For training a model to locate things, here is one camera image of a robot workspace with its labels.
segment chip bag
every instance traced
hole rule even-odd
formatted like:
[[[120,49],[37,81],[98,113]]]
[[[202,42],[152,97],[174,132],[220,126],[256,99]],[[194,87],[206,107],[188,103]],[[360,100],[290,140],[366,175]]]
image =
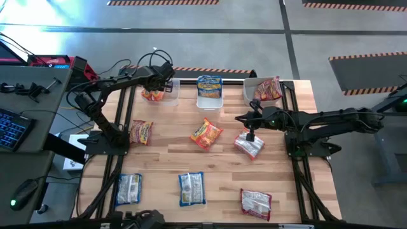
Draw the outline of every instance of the chip bag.
[[[198,95],[218,99],[222,96],[222,77],[199,76],[197,79]]]
[[[280,76],[262,82],[254,92],[254,98],[260,101],[272,101],[281,97]]]
[[[249,133],[249,130],[247,130],[246,128],[243,129],[241,133],[235,138],[234,145],[239,151],[249,155],[250,159],[254,160],[254,158],[263,148],[265,142],[257,136],[254,137],[254,142],[246,141],[247,133]]]
[[[120,174],[116,205],[138,204],[141,194],[141,174]]]
[[[240,201],[243,214],[270,220],[272,212],[272,196],[259,191],[240,189]]]
[[[181,187],[181,199],[179,200],[181,207],[206,204],[203,172],[189,172],[178,175],[178,178]]]
[[[148,146],[151,139],[153,122],[134,120],[130,128],[130,143],[141,143]]]
[[[164,98],[164,92],[161,91],[147,91],[146,89],[142,89],[141,95],[146,98],[148,101],[161,101]]]
[[[223,129],[215,127],[208,119],[203,120],[203,124],[195,133],[191,134],[191,139],[201,148],[209,150],[209,147],[222,133]]]

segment black mat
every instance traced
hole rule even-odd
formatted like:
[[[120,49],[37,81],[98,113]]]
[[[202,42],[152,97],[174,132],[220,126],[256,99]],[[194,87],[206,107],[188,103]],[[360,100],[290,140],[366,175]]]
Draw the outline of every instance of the black mat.
[[[407,11],[405,0],[303,0],[303,5],[341,10]]]
[[[115,0],[108,6],[174,6],[218,4],[219,0]]]
[[[135,66],[128,66],[131,73]],[[173,67],[176,74],[175,78],[195,79],[202,75],[222,76],[224,79],[246,79],[249,77],[251,70],[233,70],[233,69],[210,69],[205,67]],[[137,71],[136,75],[144,75],[146,72],[143,68]]]
[[[393,92],[407,82],[407,52],[330,57],[344,95]]]

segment backlit keyboard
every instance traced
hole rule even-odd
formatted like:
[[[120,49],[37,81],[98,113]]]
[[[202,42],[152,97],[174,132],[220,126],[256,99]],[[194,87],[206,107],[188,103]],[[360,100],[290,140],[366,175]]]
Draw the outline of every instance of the backlit keyboard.
[[[16,151],[31,130],[33,119],[0,109],[0,148]]]

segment gray floor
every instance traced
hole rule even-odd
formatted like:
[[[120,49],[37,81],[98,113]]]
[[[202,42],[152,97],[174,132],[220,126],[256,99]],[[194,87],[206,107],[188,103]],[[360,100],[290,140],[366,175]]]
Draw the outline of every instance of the gray floor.
[[[278,0],[221,0],[217,6],[106,6],[106,1],[9,1],[0,13],[3,30],[34,53],[79,55],[97,71],[119,59],[136,61],[153,47],[167,50],[175,66],[255,69],[260,76],[293,79],[284,34],[214,33],[110,33],[106,28],[143,29],[284,29]],[[40,13],[35,9],[45,9]],[[407,13],[328,10],[302,7],[301,0],[286,0],[289,25],[294,30],[407,31]],[[18,17],[16,11],[24,13]],[[54,25],[100,28],[100,32],[44,32]],[[332,72],[328,57],[407,50],[406,36],[293,35],[296,62],[302,80],[311,80],[319,111],[371,107],[386,94],[345,97]],[[61,110],[76,123],[74,111]],[[57,118],[52,132],[69,124]],[[383,174],[373,136],[344,134],[333,137],[343,146],[332,159],[333,176],[343,219],[351,223],[381,226],[407,225],[407,185],[374,188],[371,180]],[[59,193],[55,184],[47,192],[57,211],[33,216],[33,221],[66,219],[72,192]]]

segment hazard tape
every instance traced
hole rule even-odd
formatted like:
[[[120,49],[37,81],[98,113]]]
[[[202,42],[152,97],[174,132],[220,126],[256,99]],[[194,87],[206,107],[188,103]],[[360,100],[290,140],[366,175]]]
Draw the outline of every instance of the hazard tape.
[[[393,55],[407,55],[407,52],[391,52],[391,53],[373,53],[373,54],[363,54],[363,55],[347,55],[339,57],[330,57],[329,61],[332,60],[342,60],[342,59],[354,59],[354,58],[366,58],[366,57],[388,57]]]
[[[219,4],[219,0],[136,0],[110,1],[108,6],[175,6]]]
[[[397,86],[394,87],[381,87],[381,88],[362,88],[362,89],[353,89],[343,91],[343,95],[367,95],[367,94],[376,94],[376,93],[387,93],[394,92],[397,90]]]
[[[134,69],[136,66],[126,66],[127,69],[131,68]],[[206,67],[173,67],[175,71],[203,71],[208,73],[250,73],[251,70],[234,70],[234,69],[211,69]]]
[[[372,6],[372,5],[331,4],[331,3],[303,3],[303,5],[307,8],[325,8],[340,10],[378,10],[378,11],[398,11],[398,12],[407,11],[407,7],[404,6]]]

